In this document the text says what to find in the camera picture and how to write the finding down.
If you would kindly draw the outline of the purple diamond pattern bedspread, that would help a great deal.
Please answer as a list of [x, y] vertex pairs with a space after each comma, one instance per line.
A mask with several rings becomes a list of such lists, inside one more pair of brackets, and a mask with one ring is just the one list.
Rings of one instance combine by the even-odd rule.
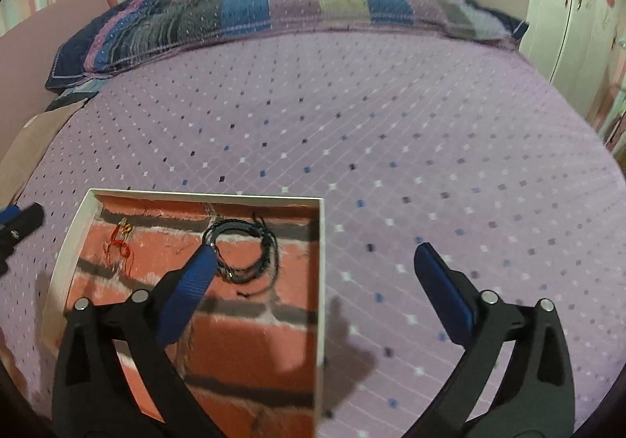
[[1, 281], [25, 394], [50, 409], [35, 323], [91, 188], [320, 196], [324, 437], [398, 437], [459, 358], [413, 272], [429, 242], [507, 302], [555, 302], [576, 419], [625, 363], [625, 182], [518, 54], [414, 34], [301, 33], [189, 51], [108, 81], [22, 193], [46, 225]]

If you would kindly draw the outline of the pink padded headboard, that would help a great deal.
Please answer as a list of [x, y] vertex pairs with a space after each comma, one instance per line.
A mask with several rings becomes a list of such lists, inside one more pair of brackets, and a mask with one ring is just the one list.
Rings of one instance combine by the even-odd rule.
[[1, 153], [52, 101], [45, 83], [58, 48], [108, 9], [107, 0], [59, 0], [1, 37]]

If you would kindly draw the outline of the white shallow jewelry box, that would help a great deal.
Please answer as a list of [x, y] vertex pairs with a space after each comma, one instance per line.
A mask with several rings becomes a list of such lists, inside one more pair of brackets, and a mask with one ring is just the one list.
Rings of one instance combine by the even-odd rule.
[[[88, 190], [59, 252], [42, 342], [56, 360], [79, 298], [151, 291], [198, 247], [218, 268], [182, 336], [165, 349], [221, 437], [313, 437], [322, 409], [325, 233], [319, 197]], [[143, 414], [159, 413], [124, 342]]]

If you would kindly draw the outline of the striped patchwork pillow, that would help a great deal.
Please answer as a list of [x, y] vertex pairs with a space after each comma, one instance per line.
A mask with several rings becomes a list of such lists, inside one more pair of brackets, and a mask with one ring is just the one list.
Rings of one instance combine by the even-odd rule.
[[179, 51], [262, 34], [368, 29], [516, 48], [529, 22], [477, 0], [124, 0], [61, 44], [46, 88], [63, 94]]

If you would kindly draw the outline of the white wardrobe with decals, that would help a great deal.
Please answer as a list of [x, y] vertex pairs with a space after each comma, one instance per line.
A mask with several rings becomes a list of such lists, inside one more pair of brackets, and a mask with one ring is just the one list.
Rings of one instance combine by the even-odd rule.
[[621, 0], [529, 0], [526, 59], [587, 116], [605, 78]]

